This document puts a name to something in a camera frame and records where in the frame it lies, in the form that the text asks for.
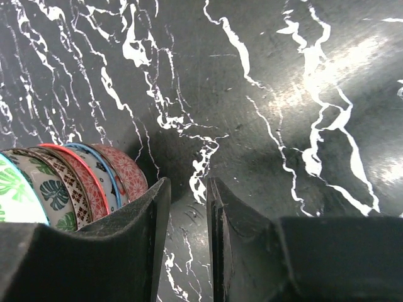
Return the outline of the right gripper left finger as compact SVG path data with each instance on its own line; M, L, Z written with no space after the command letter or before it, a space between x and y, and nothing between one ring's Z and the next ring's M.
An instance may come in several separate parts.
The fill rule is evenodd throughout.
M141 301L156 301L171 207L171 180L158 180L141 198L141 213L145 215L147 236L145 246L144 284Z

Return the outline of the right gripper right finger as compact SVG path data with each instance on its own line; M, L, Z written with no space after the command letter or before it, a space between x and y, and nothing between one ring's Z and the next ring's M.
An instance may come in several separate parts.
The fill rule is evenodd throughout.
M213 300L236 300L236 263L232 245L237 198L218 177L207 181L207 220Z

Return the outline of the pink patterned bowl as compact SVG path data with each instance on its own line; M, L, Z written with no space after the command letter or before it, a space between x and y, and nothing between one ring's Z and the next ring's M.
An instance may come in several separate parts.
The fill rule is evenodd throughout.
M52 151L67 162L79 177L88 195L94 221L107 216L110 212L106 200L106 194L95 173L78 154L67 147L52 143L41 143L39 147Z

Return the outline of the red lattice white bowl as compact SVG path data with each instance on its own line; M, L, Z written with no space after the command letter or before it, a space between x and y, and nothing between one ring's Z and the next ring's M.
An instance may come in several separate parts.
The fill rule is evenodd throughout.
M91 146L105 157L114 168L125 191L122 199L123 206L140 198L148 190L149 186L144 173L125 152L98 143L91 144Z

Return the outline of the black dotted white bowl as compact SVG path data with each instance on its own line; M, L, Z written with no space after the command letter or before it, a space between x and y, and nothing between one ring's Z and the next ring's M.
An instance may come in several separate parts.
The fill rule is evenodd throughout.
M122 195L116 180L116 173L113 172L107 160L93 147L82 143L68 143L65 147L80 156L103 186L106 194L110 213L115 212L122 206Z

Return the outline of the green spotted white bowl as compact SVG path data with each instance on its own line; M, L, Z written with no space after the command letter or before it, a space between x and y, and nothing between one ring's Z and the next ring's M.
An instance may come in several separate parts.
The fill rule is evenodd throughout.
M32 152L9 149L3 154L28 178L50 225L65 232L76 231L77 220L70 195L54 168Z

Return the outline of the brown patterned bowl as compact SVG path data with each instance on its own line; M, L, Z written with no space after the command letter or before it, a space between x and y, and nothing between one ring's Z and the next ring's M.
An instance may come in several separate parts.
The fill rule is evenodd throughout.
M62 179L71 196L77 219L77 229L79 230L90 224L93 217L88 205L88 196L84 192L84 186L79 180L77 173L73 171L70 163L58 151L52 151L45 147L31 147L28 150L43 157Z

